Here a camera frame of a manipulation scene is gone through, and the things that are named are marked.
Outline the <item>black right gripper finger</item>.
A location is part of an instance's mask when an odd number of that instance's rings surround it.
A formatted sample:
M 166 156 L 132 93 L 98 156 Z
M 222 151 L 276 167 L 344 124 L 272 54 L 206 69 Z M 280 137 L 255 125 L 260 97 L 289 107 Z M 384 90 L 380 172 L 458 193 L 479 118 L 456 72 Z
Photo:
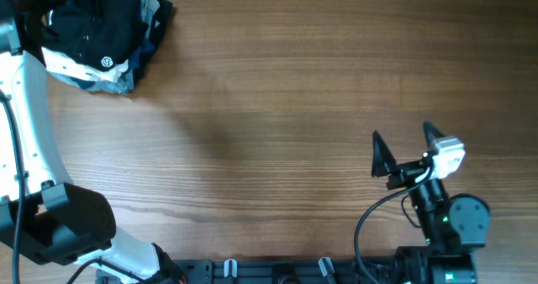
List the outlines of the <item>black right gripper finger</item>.
M 375 130 L 372 133 L 372 177 L 388 176 L 397 169 L 397 162 L 382 136 Z
M 423 131 L 428 148 L 431 147 L 435 139 L 443 138 L 445 136 L 430 121 L 423 122 Z

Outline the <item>black folded garment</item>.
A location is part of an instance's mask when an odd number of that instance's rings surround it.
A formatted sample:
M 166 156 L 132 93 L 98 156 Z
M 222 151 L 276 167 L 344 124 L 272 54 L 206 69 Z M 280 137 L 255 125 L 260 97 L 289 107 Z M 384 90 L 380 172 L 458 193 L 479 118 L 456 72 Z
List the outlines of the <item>black folded garment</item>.
M 149 16 L 149 28 L 146 31 L 145 41 L 151 44 L 151 47 L 144 44 L 144 47 L 141 49 L 140 63 L 133 71 L 135 85 L 144 77 L 146 66 L 156 53 L 165 36 L 166 28 L 171 18 L 172 2 L 168 0 L 150 0 L 145 9 Z

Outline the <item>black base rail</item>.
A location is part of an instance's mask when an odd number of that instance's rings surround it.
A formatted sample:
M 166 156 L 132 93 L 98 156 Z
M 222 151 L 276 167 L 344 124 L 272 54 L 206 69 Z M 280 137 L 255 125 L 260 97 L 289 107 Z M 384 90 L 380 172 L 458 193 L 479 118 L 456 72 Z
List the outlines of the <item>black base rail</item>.
M 368 283 L 353 260 L 178 260 L 193 284 Z

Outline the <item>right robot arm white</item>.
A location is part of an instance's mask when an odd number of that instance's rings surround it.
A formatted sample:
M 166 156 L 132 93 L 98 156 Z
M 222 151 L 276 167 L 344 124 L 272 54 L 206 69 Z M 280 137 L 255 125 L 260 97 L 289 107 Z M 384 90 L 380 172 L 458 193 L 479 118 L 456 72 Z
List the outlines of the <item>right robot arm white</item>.
M 372 134 L 372 176 L 386 177 L 389 191 L 407 197 L 424 235 L 424 246 L 400 246 L 394 256 L 366 264 L 380 283 L 476 283 L 473 252 L 486 245 L 491 210 L 468 193 L 451 196 L 443 180 L 455 173 L 464 144 L 423 123 L 427 151 L 419 160 L 398 163 L 378 132 Z M 384 271 L 383 262 L 389 267 Z

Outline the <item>black polo shirt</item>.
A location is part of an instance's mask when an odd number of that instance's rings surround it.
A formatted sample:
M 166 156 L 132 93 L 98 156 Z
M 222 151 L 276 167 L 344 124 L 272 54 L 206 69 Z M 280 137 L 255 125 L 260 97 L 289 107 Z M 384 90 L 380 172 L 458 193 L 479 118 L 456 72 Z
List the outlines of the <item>black polo shirt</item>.
M 53 10 L 44 47 L 79 64 L 109 71 L 142 44 L 148 24 L 141 0 L 68 0 Z

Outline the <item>light grey-blue folded garment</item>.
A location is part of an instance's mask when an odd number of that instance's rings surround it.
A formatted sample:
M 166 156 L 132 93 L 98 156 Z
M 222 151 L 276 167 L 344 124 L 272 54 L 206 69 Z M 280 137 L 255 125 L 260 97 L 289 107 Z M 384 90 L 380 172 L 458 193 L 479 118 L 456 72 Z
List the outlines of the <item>light grey-blue folded garment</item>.
M 127 95 L 162 38 L 166 0 L 68 0 L 48 15 L 46 70 L 89 92 Z

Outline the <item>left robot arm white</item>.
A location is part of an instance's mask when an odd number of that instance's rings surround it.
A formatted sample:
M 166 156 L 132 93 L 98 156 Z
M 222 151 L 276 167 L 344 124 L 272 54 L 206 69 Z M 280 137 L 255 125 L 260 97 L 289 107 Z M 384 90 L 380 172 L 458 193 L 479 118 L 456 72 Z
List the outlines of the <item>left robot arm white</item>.
M 89 266 L 122 283 L 183 283 L 159 246 L 121 230 L 106 197 L 75 185 L 47 104 L 43 16 L 66 0 L 1 0 L 1 241 L 20 261 Z

